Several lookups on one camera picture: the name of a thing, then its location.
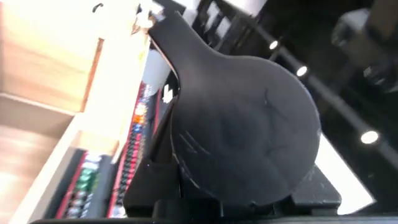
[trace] ceiling light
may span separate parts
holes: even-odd
[[[364,144],[372,144],[379,139],[379,134],[375,131],[366,131],[361,136],[361,142]]]
[[[269,45],[269,48],[271,50],[274,50],[277,46],[278,46],[278,41],[275,40]]]
[[[302,66],[301,68],[299,68],[296,72],[298,77],[301,77],[303,75],[305,75],[305,73],[307,72],[307,67],[306,66]]]

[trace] black stand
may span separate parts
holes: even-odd
[[[128,217],[217,220],[257,215],[336,215],[341,197],[317,166],[291,196],[263,207],[223,205],[198,189],[180,172],[172,155],[169,125],[175,100],[170,102],[149,156],[142,160],[124,196]]]

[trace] retail display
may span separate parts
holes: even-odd
[[[130,126],[129,137],[123,149],[119,163],[118,174],[113,187],[113,194],[109,204],[108,218],[123,218],[126,213],[123,209],[123,197],[134,177],[137,165],[142,159],[147,124],[147,102],[150,86],[142,84],[137,97],[134,115]]]
[[[84,153],[56,218],[85,218],[96,188],[101,157]]]

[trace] wooden panel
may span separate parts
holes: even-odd
[[[3,91],[79,111],[98,40],[93,1],[17,2],[2,4]]]
[[[119,140],[100,136],[88,131],[79,131],[71,147],[87,150],[91,153],[112,156],[119,146]]]
[[[0,223],[7,223],[58,139],[0,126]]]
[[[0,124],[59,139],[73,115],[51,106],[0,93]]]
[[[19,204],[9,222],[10,224],[30,223],[43,217],[75,151],[70,145],[76,138],[80,121],[80,114],[72,119],[26,196]]]

